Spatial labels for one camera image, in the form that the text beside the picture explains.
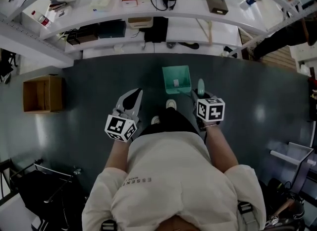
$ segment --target wrist strap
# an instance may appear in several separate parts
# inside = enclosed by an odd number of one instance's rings
[[[207,128],[207,127],[216,126],[216,125],[218,125],[218,124],[215,123],[215,124],[206,125],[206,126],[204,127],[204,129]]]

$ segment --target white sneaker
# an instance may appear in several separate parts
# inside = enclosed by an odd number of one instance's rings
[[[151,120],[151,124],[156,124],[156,123],[160,123],[160,120],[159,120],[159,116],[156,115],[155,117],[152,118]]]
[[[176,101],[173,100],[173,99],[169,99],[166,102],[166,108],[168,109],[168,108],[171,108],[171,107],[174,108],[175,110],[177,109]]]

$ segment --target black box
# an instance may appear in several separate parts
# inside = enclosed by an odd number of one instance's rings
[[[125,36],[125,21],[106,21],[100,23],[99,38],[120,38]]]
[[[98,40],[99,24],[80,27],[77,30],[76,39],[80,43]]]
[[[80,41],[76,39],[77,30],[73,30],[68,34],[67,42],[71,45],[80,44]]]

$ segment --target cup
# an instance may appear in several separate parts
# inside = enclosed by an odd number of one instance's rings
[[[256,1],[257,1],[257,0],[246,0],[246,3],[247,3],[248,5],[252,5],[252,4],[254,4]]]

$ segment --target label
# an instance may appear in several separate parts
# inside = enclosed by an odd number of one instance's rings
[[[45,17],[45,20],[41,23],[43,26],[46,26],[49,23],[49,19]]]

